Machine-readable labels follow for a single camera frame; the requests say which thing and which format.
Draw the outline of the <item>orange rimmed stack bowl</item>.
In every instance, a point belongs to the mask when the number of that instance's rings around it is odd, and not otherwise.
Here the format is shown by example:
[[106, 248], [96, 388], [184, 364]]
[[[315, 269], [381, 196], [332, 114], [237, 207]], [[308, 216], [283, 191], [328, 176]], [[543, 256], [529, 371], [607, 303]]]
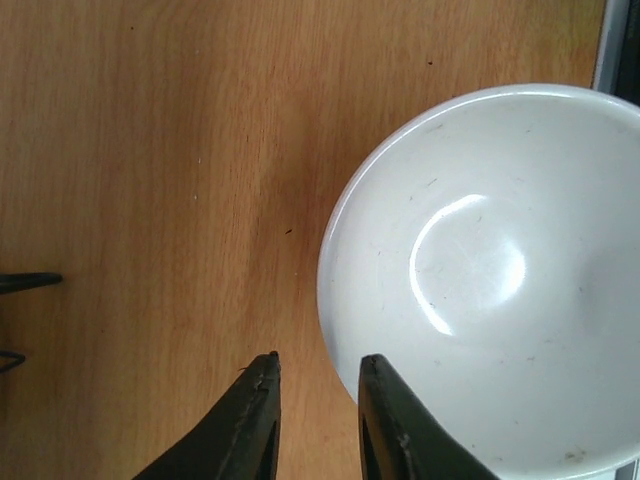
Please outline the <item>orange rimmed stack bowl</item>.
[[317, 305], [350, 395], [384, 355], [501, 478], [636, 460], [638, 107], [522, 84], [424, 112], [343, 191]]

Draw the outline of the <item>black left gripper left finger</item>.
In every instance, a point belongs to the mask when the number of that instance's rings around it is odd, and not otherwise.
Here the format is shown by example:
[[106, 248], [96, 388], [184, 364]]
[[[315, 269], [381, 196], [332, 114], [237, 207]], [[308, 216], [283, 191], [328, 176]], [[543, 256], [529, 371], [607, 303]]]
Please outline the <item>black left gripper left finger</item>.
[[281, 427], [278, 353], [256, 356], [182, 439], [138, 479], [274, 479]]

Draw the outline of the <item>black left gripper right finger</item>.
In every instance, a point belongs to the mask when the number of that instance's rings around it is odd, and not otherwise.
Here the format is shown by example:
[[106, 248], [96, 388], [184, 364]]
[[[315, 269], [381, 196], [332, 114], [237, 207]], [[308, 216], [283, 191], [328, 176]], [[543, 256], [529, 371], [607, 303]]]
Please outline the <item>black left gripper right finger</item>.
[[381, 354], [361, 359], [359, 440], [364, 479], [493, 479], [436, 421]]

